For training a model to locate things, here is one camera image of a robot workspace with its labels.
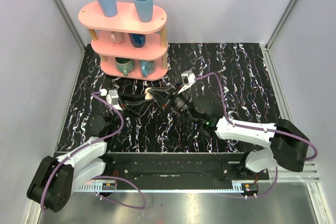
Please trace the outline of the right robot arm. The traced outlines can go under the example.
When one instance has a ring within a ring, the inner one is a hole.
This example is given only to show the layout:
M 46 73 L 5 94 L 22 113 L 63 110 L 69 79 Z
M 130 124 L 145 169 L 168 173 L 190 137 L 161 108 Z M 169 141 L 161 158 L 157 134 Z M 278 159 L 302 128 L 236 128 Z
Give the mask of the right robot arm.
M 245 154 L 243 164 L 238 167 L 239 176 L 244 180 L 252 179 L 264 169 L 278 166 L 297 173 L 304 168 L 310 141 L 288 120 L 276 124 L 228 122 L 207 98 L 189 98 L 184 88 L 179 86 L 148 88 L 145 94 L 164 109 L 172 107 L 208 137 L 261 146 L 261 150 Z

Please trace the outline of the beige earbud charging case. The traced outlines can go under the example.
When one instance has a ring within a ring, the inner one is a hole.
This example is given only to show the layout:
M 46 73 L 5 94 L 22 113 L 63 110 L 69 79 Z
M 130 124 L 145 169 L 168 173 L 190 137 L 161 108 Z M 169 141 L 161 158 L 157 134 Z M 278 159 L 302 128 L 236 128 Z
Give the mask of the beige earbud charging case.
M 151 99 L 153 99 L 153 96 L 150 94 L 150 90 L 151 90 L 152 88 L 146 88 L 145 89 L 145 100 L 151 100 Z

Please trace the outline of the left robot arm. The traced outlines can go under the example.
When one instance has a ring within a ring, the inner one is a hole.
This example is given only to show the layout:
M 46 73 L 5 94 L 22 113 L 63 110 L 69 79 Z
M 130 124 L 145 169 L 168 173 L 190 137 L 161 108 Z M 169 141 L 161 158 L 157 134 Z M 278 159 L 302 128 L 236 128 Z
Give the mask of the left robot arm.
M 118 182 L 125 182 L 136 191 L 140 189 L 131 181 L 113 175 L 112 165 L 106 163 L 108 141 L 118 135 L 125 122 L 122 111 L 142 116 L 153 103 L 147 94 L 132 95 L 102 89 L 91 96 L 107 105 L 113 112 L 109 120 L 96 116 L 93 119 L 95 133 L 74 150 L 58 156 L 44 157 L 27 189 L 28 199 L 38 203 L 42 210 L 59 212 L 68 202 L 72 193 L 80 191 L 87 182 L 98 185 L 94 192 L 100 199 L 113 192 Z

